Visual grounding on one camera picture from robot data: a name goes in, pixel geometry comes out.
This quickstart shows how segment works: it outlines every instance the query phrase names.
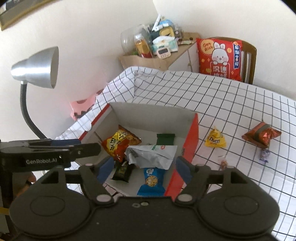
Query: chair backrest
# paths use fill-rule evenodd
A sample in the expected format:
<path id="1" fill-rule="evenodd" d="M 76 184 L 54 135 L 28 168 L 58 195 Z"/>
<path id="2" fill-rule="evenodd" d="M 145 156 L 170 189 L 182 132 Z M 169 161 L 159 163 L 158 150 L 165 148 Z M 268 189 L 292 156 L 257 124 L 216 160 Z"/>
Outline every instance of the chair backrest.
<path id="1" fill-rule="evenodd" d="M 238 39 L 227 38 L 227 37 L 213 37 L 213 39 L 220 39 L 226 41 L 236 41 Z M 255 65 L 256 65 L 256 56 L 257 56 L 257 49 L 251 45 L 250 43 L 242 40 L 242 51 L 244 52 L 244 59 L 242 59 L 242 66 L 243 66 L 243 75 L 242 81 L 246 83 L 247 78 L 247 54 L 251 55 L 250 57 L 250 73 L 249 73 L 249 84 L 253 84 L 254 80 L 254 73 L 255 73 Z"/>

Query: blue cookie package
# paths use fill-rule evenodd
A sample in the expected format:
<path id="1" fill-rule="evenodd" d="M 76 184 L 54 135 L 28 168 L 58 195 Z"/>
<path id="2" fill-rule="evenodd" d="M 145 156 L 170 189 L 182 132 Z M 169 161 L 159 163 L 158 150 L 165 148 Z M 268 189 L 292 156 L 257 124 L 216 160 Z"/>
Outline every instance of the blue cookie package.
<path id="1" fill-rule="evenodd" d="M 145 184 L 143 184 L 138 196 L 163 196 L 165 189 L 163 187 L 164 169 L 159 168 L 144 168 Z"/>

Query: green snack bar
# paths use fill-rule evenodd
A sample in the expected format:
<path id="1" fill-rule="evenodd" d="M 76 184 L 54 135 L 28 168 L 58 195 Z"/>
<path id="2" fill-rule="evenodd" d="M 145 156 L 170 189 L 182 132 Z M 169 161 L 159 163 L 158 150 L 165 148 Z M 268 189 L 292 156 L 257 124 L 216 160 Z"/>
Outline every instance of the green snack bar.
<path id="1" fill-rule="evenodd" d="M 156 145 L 174 145 L 175 134 L 157 134 Z"/>

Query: bunny cartoon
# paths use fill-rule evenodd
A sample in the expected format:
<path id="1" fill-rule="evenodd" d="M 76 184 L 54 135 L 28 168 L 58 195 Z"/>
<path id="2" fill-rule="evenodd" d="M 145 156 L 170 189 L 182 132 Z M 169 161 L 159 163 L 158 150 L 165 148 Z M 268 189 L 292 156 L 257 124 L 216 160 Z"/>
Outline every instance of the bunny cartoon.
<path id="1" fill-rule="evenodd" d="M 213 64 L 223 64 L 224 66 L 227 65 L 229 60 L 227 52 L 225 51 L 225 44 L 218 44 L 217 42 L 214 43 L 214 51 L 212 53 L 212 60 Z"/>

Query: wooden cabinet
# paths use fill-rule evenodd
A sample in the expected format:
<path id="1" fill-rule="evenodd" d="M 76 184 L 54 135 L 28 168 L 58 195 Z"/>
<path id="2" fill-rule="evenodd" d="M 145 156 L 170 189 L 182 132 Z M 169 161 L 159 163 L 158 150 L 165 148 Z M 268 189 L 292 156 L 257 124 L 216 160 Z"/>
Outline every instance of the wooden cabinet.
<path id="1" fill-rule="evenodd" d="M 182 54 L 171 66 L 168 68 L 171 71 L 191 71 L 191 63 L 189 60 L 188 51 Z"/>
<path id="2" fill-rule="evenodd" d="M 136 55 L 120 56 L 119 60 L 124 69 L 131 66 L 142 66 L 162 71 L 199 71 L 199 62 L 196 47 L 196 38 L 200 38 L 198 33 L 184 33 L 184 38 L 193 37 L 194 43 L 191 45 L 180 45 L 178 52 L 171 53 L 171 56 L 166 59 L 160 59 L 157 56 L 154 58 L 141 58 Z"/>

